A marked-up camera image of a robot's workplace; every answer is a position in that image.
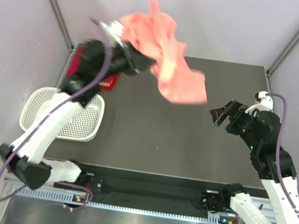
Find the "salmon pink t-shirt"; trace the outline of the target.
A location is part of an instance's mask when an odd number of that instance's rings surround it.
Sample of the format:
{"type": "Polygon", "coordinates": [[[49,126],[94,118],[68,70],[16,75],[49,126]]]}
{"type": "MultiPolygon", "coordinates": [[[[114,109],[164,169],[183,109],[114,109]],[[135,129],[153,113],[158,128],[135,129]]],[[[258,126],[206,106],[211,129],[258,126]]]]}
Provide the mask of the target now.
{"type": "Polygon", "coordinates": [[[123,16],[121,39],[156,61],[150,68],[158,89],[175,104],[206,104],[205,76],[189,68],[184,55],[187,44],[175,39],[177,23],[160,10],[158,0],[150,0],[149,13],[123,16]]]}

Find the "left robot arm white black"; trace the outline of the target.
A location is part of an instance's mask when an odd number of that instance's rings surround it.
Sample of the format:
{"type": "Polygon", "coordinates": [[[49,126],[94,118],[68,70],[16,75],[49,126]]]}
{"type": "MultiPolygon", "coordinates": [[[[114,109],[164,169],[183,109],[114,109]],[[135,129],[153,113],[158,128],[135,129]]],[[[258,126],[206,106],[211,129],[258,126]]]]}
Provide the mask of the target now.
{"type": "Polygon", "coordinates": [[[44,154],[62,129],[85,110],[97,93],[102,79],[118,73],[137,75],[148,70],[156,60],[144,55],[130,42],[116,44],[108,49],[111,60],[104,68],[105,46],[99,40],[87,40],[80,45],[76,71],[61,84],[48,103],[48,108],[25,133],[11,144],[0,146],[0,158],[7,169],[26,187],[38,189],[46,183],[68,182],[81,189],[87,177],[73,161],[46,160],[44,154]]]}

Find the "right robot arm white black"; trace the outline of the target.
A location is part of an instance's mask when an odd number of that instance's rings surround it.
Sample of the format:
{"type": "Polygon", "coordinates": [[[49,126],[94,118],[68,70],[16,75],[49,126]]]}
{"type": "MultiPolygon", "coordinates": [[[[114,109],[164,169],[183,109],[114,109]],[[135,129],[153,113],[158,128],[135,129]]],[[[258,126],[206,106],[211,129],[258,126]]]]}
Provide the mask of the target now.
{"type": "MultiPolygon", "coordinates": [[[[278,142],[280,118],[271,111],[247,107],[232,100],[210,111],[215,126],[229,120],[226,131],[240,136],[250,149],[250,160],[268,194],[275,224],[299,224],[297,173],[291,155],[278,142]]],[[[228,184],[219,192],[219,205],[234,211],[245,224],[272,224],[241,184],[228,184]]]]}

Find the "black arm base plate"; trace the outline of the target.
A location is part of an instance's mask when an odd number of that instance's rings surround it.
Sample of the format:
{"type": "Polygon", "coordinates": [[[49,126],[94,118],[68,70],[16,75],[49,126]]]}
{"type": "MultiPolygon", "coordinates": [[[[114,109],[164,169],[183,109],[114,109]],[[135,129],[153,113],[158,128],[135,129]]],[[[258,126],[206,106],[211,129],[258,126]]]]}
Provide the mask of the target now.
{"type": "Polygon", "coordinates": [[[247,193],[240,183],[221,184],[90,164],[83,164],[81,169],[72,187],[67,182],[57,182],[55,188],[76,189],[83,186],[94,195],[119,193],[134,198],[156,198],[186,204],[196,210],[216,212],[230,208],[230,197],[247,193]]]}

